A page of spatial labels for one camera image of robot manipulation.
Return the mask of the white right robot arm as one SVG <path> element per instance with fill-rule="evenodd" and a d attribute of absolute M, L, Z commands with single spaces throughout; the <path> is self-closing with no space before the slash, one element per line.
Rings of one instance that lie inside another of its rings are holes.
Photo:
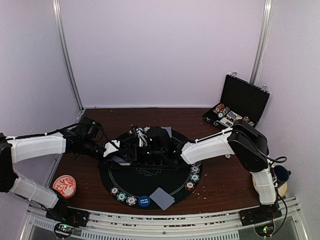
<path fill-rule="evenodd" d="M 258 219 L 266 221 L 276 212 L 277 194 L 267 138 L 245 121 L 236 120 L 231 127 L 218 133 L 182 142 L 174 142 L 160 126 L 134 126 L 128 134 L 129 139 L 121 139 L 119 147 L 126 153 L 124 160 L 129 165 L 161 161 L 161 167 L 177 169 L 196 166 L 215 157 L 235 155 L 255 180 L 262 205 L 256 210 Z"/>

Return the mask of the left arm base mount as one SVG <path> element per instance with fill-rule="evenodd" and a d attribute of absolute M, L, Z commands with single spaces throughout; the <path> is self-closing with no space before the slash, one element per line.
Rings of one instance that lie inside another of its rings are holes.
<path fill-rule="evenodd" d="M 76 228 L 86 227 L 90 213 L 86 210 L 70 208 L 66 199 L 58 199 L 53 208 L 41 205 L 48 219 L 57 221 L 53 233 L 59 240 L 69 238 Z"/>

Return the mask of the blue small blind button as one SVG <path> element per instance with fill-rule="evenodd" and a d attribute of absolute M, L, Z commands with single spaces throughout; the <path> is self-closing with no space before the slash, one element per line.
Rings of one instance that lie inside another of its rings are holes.
<path fill-rule="evenodd" d="M 138 198 L 137 203 L 138 203 L 138 205 L 140 207 L 146 208 L 146 207 L 148 207 L 150 205 L 151 200 L 150 200 L 150 198 L 148 196 L 143 195 L 143 196 Z"/>

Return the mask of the blue patterned card deck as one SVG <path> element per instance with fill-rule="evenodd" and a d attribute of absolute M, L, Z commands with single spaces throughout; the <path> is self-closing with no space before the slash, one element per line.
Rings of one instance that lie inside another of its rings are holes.
<path fill-rule="evenodd" d="M 126 160 L 122 159 L 119 156 L 113 156 L 111 160 L 113 162 L 119 164 L 120 166 L 130 166 L 131 165 L 130 162 L 127 162 Z"/>

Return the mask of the card dealt to small blind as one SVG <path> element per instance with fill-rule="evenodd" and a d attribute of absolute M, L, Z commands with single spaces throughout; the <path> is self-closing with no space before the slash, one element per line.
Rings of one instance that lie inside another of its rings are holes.
<path fill-rule="evenodd" d="M 164 191 L 162 188 L 158 187 L 149 198 L 153 200 L 163 211 L 168 209 L 171 205 L 175 203 L 175 198 Z"/>

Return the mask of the blue white chip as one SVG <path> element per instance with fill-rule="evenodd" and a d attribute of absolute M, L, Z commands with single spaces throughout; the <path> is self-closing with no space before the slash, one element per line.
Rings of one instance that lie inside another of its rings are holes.
<path fill-rule="evenodd" d="M 193 174 L 198 174 L 200 172 L 200 168 L 196 165 L 192 166 L 190 170 Z"/>
<path fill-rule="evenodd" d="M 134 206 L 137 203 L 137 198 L 135 196 L 128 196 L 126 198 L 126 203 L 129 206 Z"/>

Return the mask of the card dealt to big blind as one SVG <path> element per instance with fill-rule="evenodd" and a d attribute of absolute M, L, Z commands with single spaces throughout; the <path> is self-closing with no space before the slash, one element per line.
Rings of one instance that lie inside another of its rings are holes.
<path fill-rule="evenodd" d="M 162 129 L 166 130 L 169 137 L 172 137 L 172 128 L 171 127 L 162 127 Z"/>

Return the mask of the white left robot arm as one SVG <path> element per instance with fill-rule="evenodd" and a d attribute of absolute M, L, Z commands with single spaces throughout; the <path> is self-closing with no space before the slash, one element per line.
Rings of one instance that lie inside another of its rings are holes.
<path fill-rule="evenodd" d="M 97 160 L 105 160 L 108 155 L 120 150 L 120 141 L 111 140 L 104 146 L 94 140 L 85 139 L 74 133 L 42 134 L 32 137 L 0 138 L 0 191 L 13 193 L 46 208 L 61 222 L 72 218 L 72 211 L 60 202 L 58 194 L 13 169 L 13 164 L 48 155 L 64 153 L 83 154 Z"/>

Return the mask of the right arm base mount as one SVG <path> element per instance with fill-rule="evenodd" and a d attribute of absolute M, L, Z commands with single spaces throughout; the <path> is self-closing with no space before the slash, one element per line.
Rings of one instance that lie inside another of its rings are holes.
<path fill-rule="evenodd" d="M 276 231 L 274 220 L 282 216 L 278 201 L 273 204 L 241 210 L 239 212 L 242 226 L 254 225 L 255 233 L 262 238 L 270 238 Z"/>

